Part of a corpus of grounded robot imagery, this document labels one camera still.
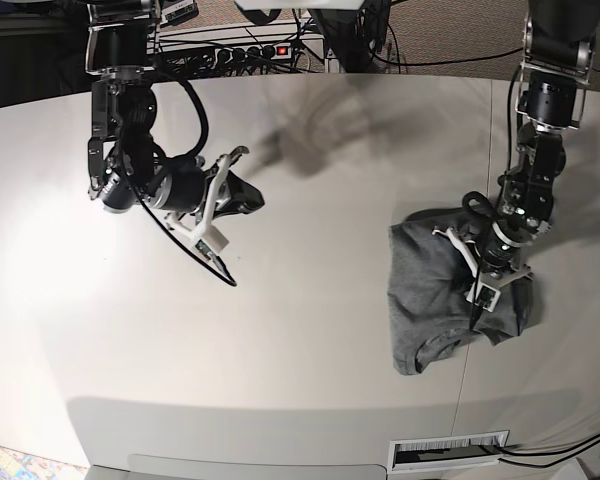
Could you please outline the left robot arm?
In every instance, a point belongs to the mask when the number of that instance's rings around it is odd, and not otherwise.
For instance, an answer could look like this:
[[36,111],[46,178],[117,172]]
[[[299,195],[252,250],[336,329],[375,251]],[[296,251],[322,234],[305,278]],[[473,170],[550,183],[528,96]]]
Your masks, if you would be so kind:
[[478,228],[442,230],[472,275],[467,301],[492,310],[502,289],[531,274],[520,251],[553,226],[553,185],[566,164],[563,133],[580,127],[600,23],[600,1],[531,1],[523,57],[507,96],[507,165],[491,201],[462,199]]

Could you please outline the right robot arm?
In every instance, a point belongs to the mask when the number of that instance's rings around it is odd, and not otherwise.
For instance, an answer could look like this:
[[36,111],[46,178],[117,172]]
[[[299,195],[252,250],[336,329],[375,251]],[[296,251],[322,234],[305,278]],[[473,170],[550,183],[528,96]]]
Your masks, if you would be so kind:
[[[92,85],[91,137],[88,141],[89,196],[112,213],[134,205],[166,212],[172,220],[196,219],[206,232],[215,219],[261,209],[261,192],[240,179],[233,165],[248,149],[236,147],[205,167],[201,155],[210,125],[192,84],[158,59],[158,1],[89,1],[85,70]],[[152,135],[158,103],[153,85],[178,83],[200,125],[193,147],[168,156]]]

